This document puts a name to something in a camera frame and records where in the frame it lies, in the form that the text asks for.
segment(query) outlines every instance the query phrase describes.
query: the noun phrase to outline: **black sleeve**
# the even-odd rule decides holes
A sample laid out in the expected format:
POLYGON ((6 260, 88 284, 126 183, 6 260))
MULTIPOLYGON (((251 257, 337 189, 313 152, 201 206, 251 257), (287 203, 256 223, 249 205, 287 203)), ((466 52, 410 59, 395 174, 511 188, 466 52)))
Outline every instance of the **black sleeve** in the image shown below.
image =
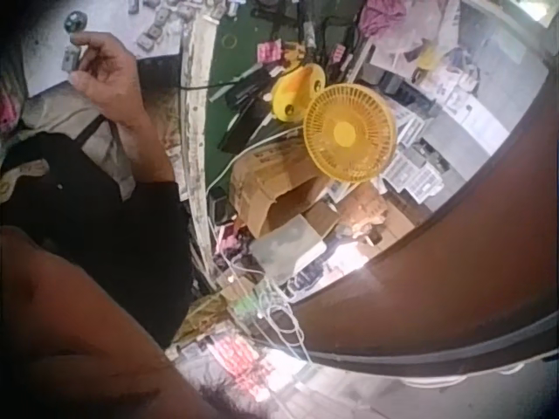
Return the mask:
POLYGON ((167 347, 186 317, 193 281, 188 216, 177 184, 138 183, 114 229, 109 240, 119 257, 110 283, 100 285, 167 347))

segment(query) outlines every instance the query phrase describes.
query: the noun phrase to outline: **brown curved edge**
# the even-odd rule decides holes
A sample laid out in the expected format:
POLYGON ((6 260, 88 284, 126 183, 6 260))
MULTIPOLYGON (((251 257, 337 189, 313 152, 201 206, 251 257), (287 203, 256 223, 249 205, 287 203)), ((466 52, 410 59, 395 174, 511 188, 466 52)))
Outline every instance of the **brown curved edge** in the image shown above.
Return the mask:
POLYGON ((505 144, 432 219, 295 306, 309 350, 429 353, 557 309, 558 98, 550 76, 505 144))

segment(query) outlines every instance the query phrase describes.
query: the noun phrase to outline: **yellow fan base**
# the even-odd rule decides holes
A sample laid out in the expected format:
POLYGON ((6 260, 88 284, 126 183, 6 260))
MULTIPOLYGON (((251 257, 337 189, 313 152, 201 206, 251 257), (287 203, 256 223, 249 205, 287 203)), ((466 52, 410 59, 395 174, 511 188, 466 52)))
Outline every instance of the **yellow fan base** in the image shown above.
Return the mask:
POLYGON ((342 182, 378 176, 396 150, 396 122, 384 99, 367 87, 327 87, 311 102, 303 124, 314 164, 342 182))

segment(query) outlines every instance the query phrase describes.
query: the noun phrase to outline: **black clothing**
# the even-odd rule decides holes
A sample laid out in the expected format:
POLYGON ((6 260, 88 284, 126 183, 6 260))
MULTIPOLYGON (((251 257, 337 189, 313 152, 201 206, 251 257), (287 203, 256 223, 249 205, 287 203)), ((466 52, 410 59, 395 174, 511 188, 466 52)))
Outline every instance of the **black clothing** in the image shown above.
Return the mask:
POLYGON ((78 143, 46 133, 14 146, 0 173, 40 159, 49 172, 18 178, 0 223, 54 245, 167 347, 186 317, 193 279, 176 183, 138 183, 123 202, 117 183, 78 143))

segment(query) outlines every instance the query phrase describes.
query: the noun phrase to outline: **hand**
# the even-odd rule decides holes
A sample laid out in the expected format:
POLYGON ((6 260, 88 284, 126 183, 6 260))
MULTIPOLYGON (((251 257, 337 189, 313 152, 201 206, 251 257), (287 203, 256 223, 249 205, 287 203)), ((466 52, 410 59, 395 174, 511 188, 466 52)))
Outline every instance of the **hand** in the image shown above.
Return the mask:
POLYGON ((73 44, 87 45, 78 71, 70 83, 90 99, 101 113, 125 127, 136 127, 145 119, 140 80, 134 55, 113 35, 79 32, 73 44))

